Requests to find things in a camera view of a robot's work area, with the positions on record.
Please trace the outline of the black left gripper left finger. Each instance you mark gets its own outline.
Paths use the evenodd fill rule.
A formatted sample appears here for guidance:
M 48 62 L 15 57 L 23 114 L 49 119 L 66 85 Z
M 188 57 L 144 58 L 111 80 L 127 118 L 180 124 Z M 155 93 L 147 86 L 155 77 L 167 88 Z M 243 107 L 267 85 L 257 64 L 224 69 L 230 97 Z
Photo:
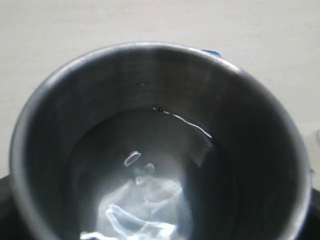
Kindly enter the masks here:
M 13 199 L 8 175 L 0 179 L 0 239 L 28 239 L 28 232 Z

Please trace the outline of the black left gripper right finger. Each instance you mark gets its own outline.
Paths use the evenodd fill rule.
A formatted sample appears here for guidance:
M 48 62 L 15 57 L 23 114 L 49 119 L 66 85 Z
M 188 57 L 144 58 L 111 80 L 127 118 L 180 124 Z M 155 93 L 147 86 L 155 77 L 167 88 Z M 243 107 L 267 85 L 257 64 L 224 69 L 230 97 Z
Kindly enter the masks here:
M 320 192 L 313 188 L 311 205 L 299 240 L 320 240 Z

